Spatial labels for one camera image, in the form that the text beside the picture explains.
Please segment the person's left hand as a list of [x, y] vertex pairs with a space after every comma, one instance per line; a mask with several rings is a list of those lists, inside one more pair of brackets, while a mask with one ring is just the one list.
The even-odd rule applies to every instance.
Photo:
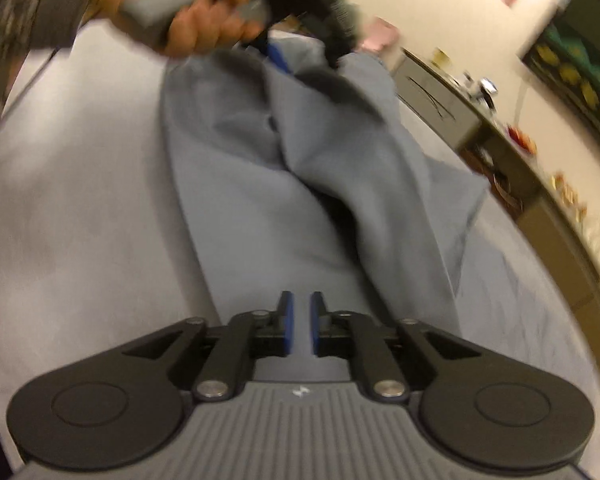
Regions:
[[[168, 58], [186, 58], [192, 54], [207, 54], [216, 48], [231, 47], [238, 42], [256, 39], [263, 26], [247, 22], [237, 13], [237, 7], [249, 0], [196, 0], [183, 6], [174, 16], [166, 44], [155, 51]], [[92, 18], [106, 18], [130, 36], [130, 25], [119, 14], [123, 0], [90, 0], [87, 13]]]

